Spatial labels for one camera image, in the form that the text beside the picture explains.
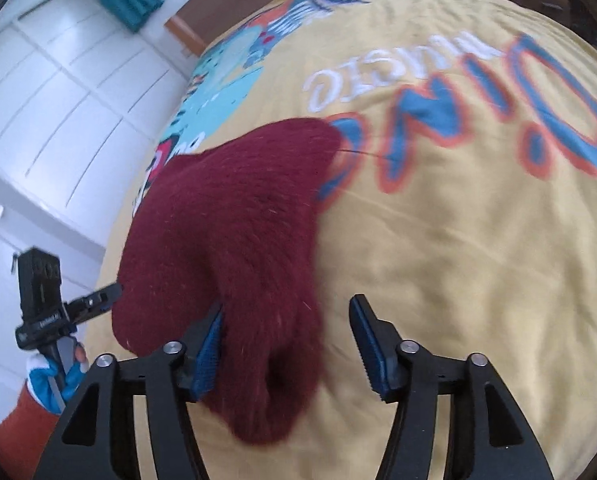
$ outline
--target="maroon knit beanie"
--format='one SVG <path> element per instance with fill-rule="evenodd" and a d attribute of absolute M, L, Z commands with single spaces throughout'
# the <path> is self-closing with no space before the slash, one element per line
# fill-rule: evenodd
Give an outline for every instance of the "maroon knit beanie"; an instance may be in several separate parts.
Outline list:
<path fill-rule="evenodd" d="M 171 160 L 144 198 L 118 272 L 118 342 L 144 356 L 223 303 L 214 390 L 204 402 L 248 443 L 286 437 L 316 391 L 317 191 L 340 145 L 314 119 L 267 124 Z"/>

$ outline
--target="wrinkled fabric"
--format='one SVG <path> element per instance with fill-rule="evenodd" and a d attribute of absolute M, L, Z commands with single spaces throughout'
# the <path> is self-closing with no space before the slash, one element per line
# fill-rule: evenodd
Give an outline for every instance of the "wrinkled fabric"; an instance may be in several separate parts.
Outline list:
<path fill-rule="evenodd" d="M 242 104 L 204 130 L 200 152 L 305 115 L 347 117 L 339 127 L 360 124 L 364 135 L 355 142 L 345 130 L 352 140 L 332 171 L 350 171 L 317 219 L 316 396 L 286 441 L 263 448 L 192 406 L 210 477 L 376 476 L 394 407 L 370 390 L 349 328 L 348 301 L 364 293 L 377 316 L 433 353 L 488 355 L 555 479 L 574 480 L 597 451 L 597 52 L 505 0 L 363 1 L 275 36 L 258 64 L 221 71 L 232 80 L 261 69 Z M 242 59 L 255 48 L 243 46 Z M 203 110 L 220 105 L 212 96 Z M 101 285 L 116 277 L 136 179 Z M 87 337 L 95 353 L 130 355 L 108 317 Z M 443 476 L 445 400 L 432 480 Z M 139 443 L 147 456 L 144 425 Z"/>
<path fill-rule="evenodd" d="M 128 235 L 114 335 L 145 356 L 220 300 L 220 364 L 204 402 L 245 442 L 285 438 L 321 376 L 317 193 L 340 144 L 325 121 L 291 119 L 180 155 Z"/>

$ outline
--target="cartoon print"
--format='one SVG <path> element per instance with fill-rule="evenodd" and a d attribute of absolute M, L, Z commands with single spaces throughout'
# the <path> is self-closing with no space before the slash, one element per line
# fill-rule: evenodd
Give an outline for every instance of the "cartoon print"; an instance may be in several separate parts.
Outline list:
<path fill-rule="evenodd" d="M 211 136 L 245 100 L 261 75 L 259 64 L 275 45 L 316 18 L 343 5 L 365 0 L 287 0 L 247 20 L 198 60 L 181 108 L 169 125 L 146 170 L 135 201 L 136 212 L 163 166 L 179 153 L 190 153 Z"/>
<path fill-rule="evenodd" d="M 285 12 L 269 22 L 258 36 L 250 47 L 244 68 L 265 59 L 280 40 L 289 36 L 304 23 L 310 23 L 316 18 L 326 18 L 338 6 L 367 3 L 369 2 L 365 0 L 290 0 L 289 5 L 287 2 L 282 4 L 281 6 L 286 9 Z M 256 17 L 256 23 L 261 23 L 260 16 Z"/>

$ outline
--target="bed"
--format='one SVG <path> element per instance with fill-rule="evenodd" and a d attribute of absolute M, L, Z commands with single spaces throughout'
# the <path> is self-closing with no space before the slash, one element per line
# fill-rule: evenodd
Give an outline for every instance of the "bed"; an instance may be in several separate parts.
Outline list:
<path fill-rule="evenodd" d="M 259 7 L 207 39 L 181 108 L 125 199 L 99 280 L 115 280 L 133 214 L 179 153 L 298 116 L 339 124 L 351 144 L 341 153 L 349 174 L 319 219 L 328 381 L 290 439 L 270 449 L 252 450 L 192 406 L 211 478 L 275 478 L 279 467 L 284 478 L 373 478 L 393 411 L 368 392 L 347 323 L 343 333 L 347 300 L 360 291 L 435 354 L 487 354 L 555 478 L 597 479 L 597 157 L 565 127 L 594 135 L 597 52 L 507 0 Z M 406 15 L 407 24 L 395 18 Z M 345 31 L 336 41 L 333 27 Z M 556 81 L 573 91 L 554 91 Z M 270 98 L 281 95 L 291 97 Z M 446 120 L 430 121 L 431 110 Z M 398 114 L 413 117 L 410 129 Z M 87 338 L 94 355 L 131 356 L 108 317 Z M 138 428 L 144 478 L 154 478 Z"/>

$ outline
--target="black handle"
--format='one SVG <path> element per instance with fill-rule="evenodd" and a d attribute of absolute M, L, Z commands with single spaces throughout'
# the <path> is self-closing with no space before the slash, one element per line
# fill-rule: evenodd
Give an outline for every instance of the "black handle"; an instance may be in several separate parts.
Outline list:
<path fill-rule="evenodd" d="M 38 351 L 47 359 L 52 359 L 58 365 L 58 373 L 55 378 L 56 386 L 62 392 L 65 389 L 65 369 L 63 368 L 63 361 L 61 361 L 56 342 L 39 346 Z"/>

